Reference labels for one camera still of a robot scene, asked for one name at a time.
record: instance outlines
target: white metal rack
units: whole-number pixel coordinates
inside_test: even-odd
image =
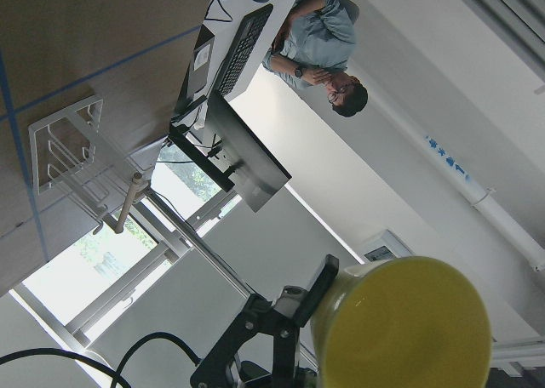
[[[91,96],[29,126],[33,185],[37,197],[53,187],[62,190],[96,220],[95,231],[106,222],[120,233],[130,205],[149,180],[130,156],[99,133],[102,106],[101,98]],[[107,205],[114,193],[124,198],[117,220]]]

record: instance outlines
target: computer monitor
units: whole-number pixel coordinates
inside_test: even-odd
[[[210,161],[254,212],[290,180],[290,173],[217,91],[208,98],[204,128],[221,140],[221,150]]]

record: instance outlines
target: black clamp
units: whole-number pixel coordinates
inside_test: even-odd
[[[252,294],[243,309],[198,365],[190,378],[192,388],[300,388],[316,374],[299,368],[299,333],[318,307],[339,271],[339,260],[328,254],[312,287],[286,286],[273,303]],[[258,333],[273,337],[272,372],[252,362],[240,362],[238,350]]]

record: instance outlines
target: white pipe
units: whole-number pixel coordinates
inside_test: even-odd
[[[141,189],[142,182],[144,177],[141,173],[135,172],[133,174],[133,179],[130,182],[129,190],[127,191],[127,196],[125,197],[125,202],[121,208],[121,213],[119,214],[119,219],[114,228],[114,232],[121,233],[123,232],[123,226],[125,225],[125,220],[129,216],[130,207],[135,201],[136,193]]]
[[[456,160],[425,134],[392,97],[360,67],[354,66],[361,76],[370,99],[384,117],[435,166],[438,171],[476,208],[530,263],[534,271],[545,270],[545,250],[513,219]]]

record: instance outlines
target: keyboard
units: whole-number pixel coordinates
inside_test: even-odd
[[[269,3],[243,17],[214,83],[213,89],[222,96],[235,87],[272,11],[273,5]]]

